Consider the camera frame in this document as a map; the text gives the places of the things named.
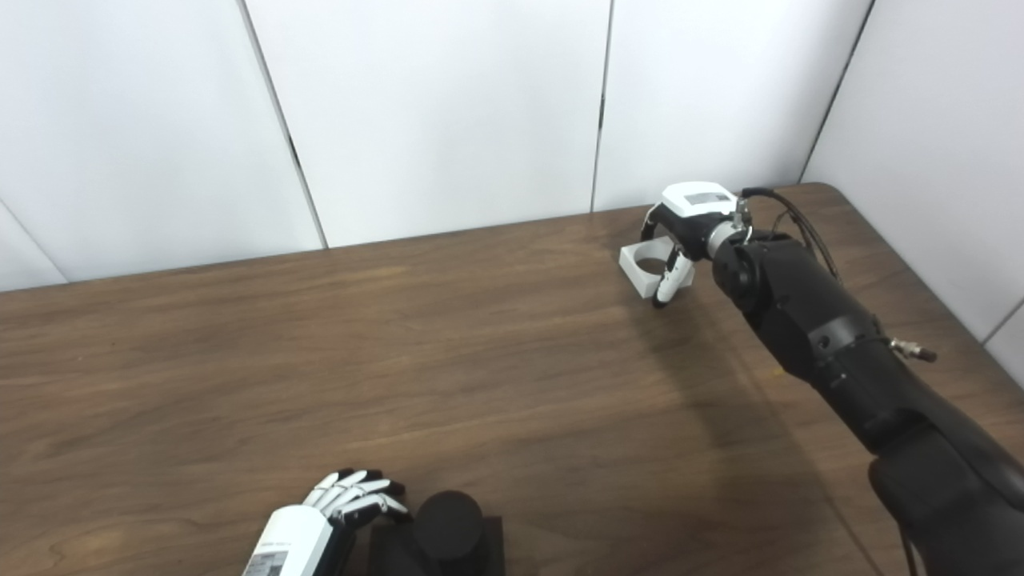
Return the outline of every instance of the cylindrical knob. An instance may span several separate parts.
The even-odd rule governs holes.
[[[420,506],[416,543],[441,576],[479,576],[487,568],[483,512],[469,495],[438,492]]]

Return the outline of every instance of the wall seam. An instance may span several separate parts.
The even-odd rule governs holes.
[[[995,323],[995,328],[992,328],[988,335],[981,339],[981,345],[988,345],[988,341],[991,340],[993,336],[998,334],[999,330],[1002,330],[1002,327],[1006,326],[1007,323],[1010,322],[1010,319],[1020,312],[1022,307],[1024,307],[1024,297],[1021,297],[1021,300],[1010,308],[1010,314],[1008,314],[1006,318]]]
[[[590,182],[590,211],[597,200],[597,169],[601,158],[601,133],[604,131],[604,104],[608,88],[608,56],[611,53],[611,23],[615,15],[615,0],[608,0],[608,31],[604,36],[604,71],[601,74],[601,104],[597,113],[597,141],[594,145],[594,175]]]
[[[299,161],[299,153],[295,149],[295,140],[292,139],[292,131],[288,127],[288,120],[285,118],[285,110],[281,107],[281,98],[278,97],[278,88],[273,84],[273,78],[270,77],[270,69],[266,65],[266,57],[263,54],[263,46],[259,42],[259,36],[256,35],[256,27],[253,26],[252,15],[249,13],[249,6],[246,4],[246,0],[236,0],[236,4],[239,6],[239,11],[242,13],[242,22],[246,27],[246,33],[249,35],[249,41],[253,47],[253,53],[256,56],[256,63],[259,66],[260,74],[263,75],[263,82],[266,85],[266,90],[270,96],[270,104],[273,107],[273,112],[278,116],[278,124],[281,127],[282,135],[285,138],[285,142],[288,145],[288,149],[292,156],[292,165],[295,167],[295,173],[299,178],[299,186],[302,188],[302,194],[306,199],[306,206],[309,208],[309,215],[312,217],[313,227],[316,229],[316,236],[321,241],[321,248],[328,249],[327,235],[324,234],[324,224],[321,222],[319,213],[316,211],[316,203],[313,201],[312,193],[309,191],[309,182],[306,180],[305,170],[302,169],[302,162]]]
[[[867,28],[867,20],[871,17],[871,10],[874,9],[874,1],[871,0],[867,4],[867,10],[864,11],[864,19],[860,23],[860,30],[857,31],[857,37],[853,41],[853,46],[850,47],[850,55],[846,58],[846,64],[843,65],[843,72],[839,75],[839,81],[836,82],[836,89],[833,90],[831,98],[828,99],[828,107],[825,108],[825,114],[821,117],[821,124],[818,125],[818,131],[814,134],[814,142],[811,143],[811,150],[807,153],[807,160],[804,161],[804,167],[800,170],[800,177],[797,178],[797,182],[804,181],[804,175],[807,174],[807,167],[811,165],[811,158],[814,157],[814,151],[818,148],[818,141],[821,139],[821,132],[825,129],[825,123],[828,122],[828,116],[831,114],[833,107],[836,106],[836,97],[839,96],[839,91],[843,87],[843,82],[846,80],[846,73],[850,70],[850,63],[853,61],[853,55],[857,52],[857,46],[860,45],[860,39],[864,35],[864,29]]]
[[[43,249],[43,245],[40,244],[38,240],[36,240],[36,237],[32,236],[32,234],[29,232],[29,229],[25,228],[25,224],[22,222],[22,219],[17,217],[17,214],[15,214],[14,211],[11,210],[9,206],[7,206],[7,203],[4,202],[2,198],[0,198],[0,207],[2,207],[4,210],[7,210],[7,213],[10,214],[10,217],[13,218],[14,222],[18,225],[18,228],[22,229],[22,232],[24,232],[25,235],[29,237],[29,240],[31,240],[32,243],[36,246],[36,248],[39,249],[39,253],[42,254],[43,257],[50,262],[50,265],[53,266],[53,270],[57,271],[57,274],[60,275],[60,278],[63,279],[66,283],[70,283],[71,281],[68,280],[68,275],[65,274],[62,270],[60,270],[60,266],[58,266],[56,262],[53,261],[53,258],[51,258],[50,255],[46,252],[46,250]]]

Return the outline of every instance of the white panel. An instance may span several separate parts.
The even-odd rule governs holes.
[[[878,2],[808,167],[978,338],[1024,293],[1024,4]]]
[[[1017,383],[1024,386],[1024,307],[1018,307],[985,344]]]
[[[868,1],[616,2],[595,208],[795,182]]]
[[[63,282],[53,262],[0,204],[0,292]]]
[[[332,246],[586,212],[607,0],[249,0]]]
[[[233,0],[6,0],[0,78],[0,198],[70,280],[319,246]]]

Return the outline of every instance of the black robotic arm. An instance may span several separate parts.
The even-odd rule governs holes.
[[[713,262],[715,283],[782,368],[810,383],[876,456],[871,487],[928,574],[1024,574],[1024,468],[897,356],[935,359],[886,335],[843,288],[799,210],[790,213],[803,219],[804,243],[750,225],[744,200],[753,196],[781,198],[748,189],[732,214],[680,215],[659,204],[642,238],[664,224],[685,257]]]

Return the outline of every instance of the robotic hand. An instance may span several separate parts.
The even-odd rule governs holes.
[[[749,223],[746,202],[737,200],[729,191],[713,182],[681,182],[666,189],[662,202],[647,211],[640,232],[641,241],[650,241],[660,224],[679,242],[669,253],[665,273],[651,295],[654,307],[665,307],[676,291],[692,282],[693,262],[705,256],[708,240],[693,237],[694,232],[707,228],[694,225],[698,221],[706,224],[730,223],[719,232],[717,246]]]
[[[270,515],[243,576],[335,576],[355,544],[355,530],[382,515],[412,520],[393,498],[404,493],[380,470],[331,472],[301,504]]]

